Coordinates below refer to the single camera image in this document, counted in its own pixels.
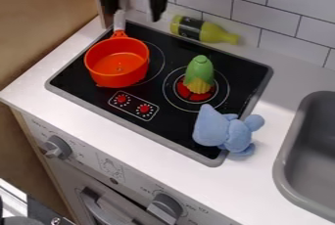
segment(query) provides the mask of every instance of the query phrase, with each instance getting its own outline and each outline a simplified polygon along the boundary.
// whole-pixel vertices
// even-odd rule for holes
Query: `blue toy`
[[[200,107],[193,139],[203,146],[218,146],[234,155],[248,156],[255,151],[252,132],[263,125],[264,119],[260,115],[252,114],[242,121],[235,113],[221,114],[205,104]]]

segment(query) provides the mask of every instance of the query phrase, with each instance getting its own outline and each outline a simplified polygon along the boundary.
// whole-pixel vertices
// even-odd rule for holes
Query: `pot handle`
[[[125,10],[117,10],[114,14],[114,34],[112,38],[127,37],[125,30]]]

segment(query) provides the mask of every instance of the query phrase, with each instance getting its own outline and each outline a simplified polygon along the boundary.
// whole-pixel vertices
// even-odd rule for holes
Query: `toy bottle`
[[[227,42],[237,45],[239,39],[237,34],[228,33],[217,24],[182,16],[175,16],[172,19],[170,31],[202,42]]]

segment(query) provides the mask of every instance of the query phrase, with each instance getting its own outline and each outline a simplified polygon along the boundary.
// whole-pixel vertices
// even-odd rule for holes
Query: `black cooktop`
[[[126,33],[149,47],[145,79],[121,89],[98,87],[84,66],[84,51],[46,87],[197,161],[221,164],[224,156],[218,148],[192,139],[199,108],[207,103],[221,113],[249,114],[271,77],[271,68],[131,22]],[[96,42],[111,35],[109,30]],[[215,87],[203,95],[190,93],[181,83],[186,66],[198,55],[207,56],[215,67]]]

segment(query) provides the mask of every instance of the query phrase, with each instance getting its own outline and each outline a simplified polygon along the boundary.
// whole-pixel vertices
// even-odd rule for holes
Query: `sink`
[[[273,179],[288,201],[335,222],[335,92],[315,92],[301,102]]]

